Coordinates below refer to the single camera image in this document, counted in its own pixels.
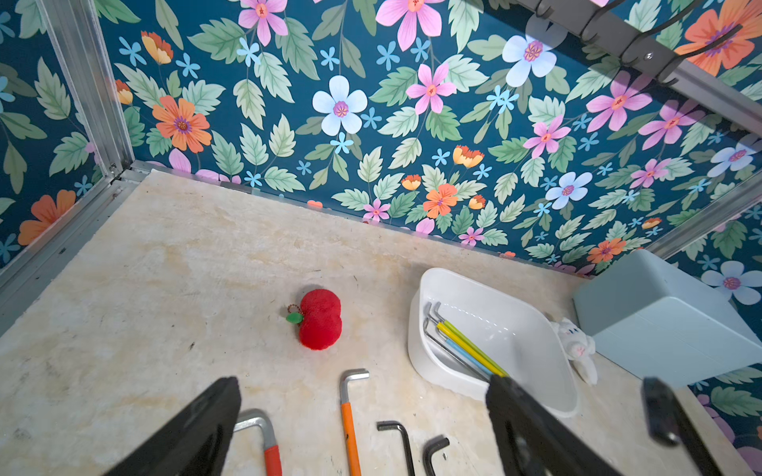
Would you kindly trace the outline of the yellow handled hex key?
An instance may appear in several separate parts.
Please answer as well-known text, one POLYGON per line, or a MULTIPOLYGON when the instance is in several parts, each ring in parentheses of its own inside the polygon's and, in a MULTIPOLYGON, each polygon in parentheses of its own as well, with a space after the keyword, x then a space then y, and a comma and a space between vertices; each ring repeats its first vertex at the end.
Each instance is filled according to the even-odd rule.
POLYGON ((440 307, 441 303, 436 301, 430 304, 428 310, 427 319, 439 336, 430 336, 430 339, 440 341, 452 358, 484 380, 489 380, 492 376, 507 377, 508 373, 496 361, 441 315, 440 307))

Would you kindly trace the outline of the thin black hex key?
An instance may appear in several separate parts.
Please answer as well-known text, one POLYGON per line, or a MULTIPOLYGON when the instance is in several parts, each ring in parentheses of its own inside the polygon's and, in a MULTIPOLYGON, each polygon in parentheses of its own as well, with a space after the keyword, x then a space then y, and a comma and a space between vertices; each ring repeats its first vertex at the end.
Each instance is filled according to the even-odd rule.
POLYGON ((381 422, 376 423, 376 428, 379 432, 389 432, 389 430, 396 430, 396 432, 399 432, 401 436, 402 448, 404 451, 407 475, 415 476, 416 470, 413 460, 412 447, 406 428, 400 422, 398 422, 398 420, 381 420, 381 422))

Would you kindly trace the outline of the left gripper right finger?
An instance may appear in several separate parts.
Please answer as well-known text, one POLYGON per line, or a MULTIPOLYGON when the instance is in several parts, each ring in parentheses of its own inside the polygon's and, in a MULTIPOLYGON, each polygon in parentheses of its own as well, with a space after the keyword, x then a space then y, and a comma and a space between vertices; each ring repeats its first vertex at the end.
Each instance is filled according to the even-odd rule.
POLYGON ((490 378, 485 402, 506 475, 617 475, 510 377, 490 378))

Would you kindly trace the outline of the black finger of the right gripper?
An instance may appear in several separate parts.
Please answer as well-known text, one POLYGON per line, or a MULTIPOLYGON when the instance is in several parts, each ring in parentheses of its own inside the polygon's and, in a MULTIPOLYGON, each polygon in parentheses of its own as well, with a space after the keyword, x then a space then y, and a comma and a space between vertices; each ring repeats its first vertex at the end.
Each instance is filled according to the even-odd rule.
POLYGON ((642 381, 642 400, 649 436, 669 447, 682 446, 700 475, 722 475, 674 391, 656 377, 642 381))

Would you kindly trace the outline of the medium black hex key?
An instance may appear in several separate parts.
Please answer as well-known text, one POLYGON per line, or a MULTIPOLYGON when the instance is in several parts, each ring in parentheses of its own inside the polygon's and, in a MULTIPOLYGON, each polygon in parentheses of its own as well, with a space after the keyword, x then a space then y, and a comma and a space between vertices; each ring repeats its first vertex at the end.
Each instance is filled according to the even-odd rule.
POLYGON ((423 466, 427 476, 436 476, 434 456, 449 445, 450 440, 446 436, 435 436, 426 442, 423 449, 423 466))

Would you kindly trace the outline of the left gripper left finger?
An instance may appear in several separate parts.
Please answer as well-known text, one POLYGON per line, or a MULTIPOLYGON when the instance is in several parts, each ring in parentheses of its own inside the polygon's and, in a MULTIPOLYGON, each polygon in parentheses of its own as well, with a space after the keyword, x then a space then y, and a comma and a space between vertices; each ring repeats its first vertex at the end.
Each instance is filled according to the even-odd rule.
POLYGON ((109 475, 219 475, 241 407, 238 380, 216 380, 109 475))

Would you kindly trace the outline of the blue handled hex key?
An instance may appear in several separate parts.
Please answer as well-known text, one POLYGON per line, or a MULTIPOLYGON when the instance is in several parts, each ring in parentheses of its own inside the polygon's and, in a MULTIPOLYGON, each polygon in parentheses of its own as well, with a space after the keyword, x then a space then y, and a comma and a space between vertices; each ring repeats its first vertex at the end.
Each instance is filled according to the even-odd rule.
POLYGON ((466 359, 470 363, 471 366, 475 367, 479 372, 486 375, 487 377, 492 376, 492 372, 482 365, 477 359, 475 359, 473 356, 471 356, 465 349, 460 347, 458 343, 454 342, 450 337, 446 338, 446 344, 451 348, 454 349, 463 359, 466 359))

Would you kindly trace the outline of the green handled hex key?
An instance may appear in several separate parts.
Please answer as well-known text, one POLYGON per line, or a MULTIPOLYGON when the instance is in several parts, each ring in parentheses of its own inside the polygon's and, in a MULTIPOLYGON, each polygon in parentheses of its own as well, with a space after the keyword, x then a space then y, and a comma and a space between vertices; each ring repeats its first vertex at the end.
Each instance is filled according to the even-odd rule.
POLYGON ((474 342, 467 338, 449 321, 440 321, 437 324, 437 329, 443 335, 450 337, 450 339, 458 343, 460 347, 465 349, 471 356, 477 359, 482 365, 487 367, 492 372, 492 375, 497 375, 498 377, 509 376, 507 371, 499 366, 493 359, 491 359, 484 351, 482 351, 474 342))

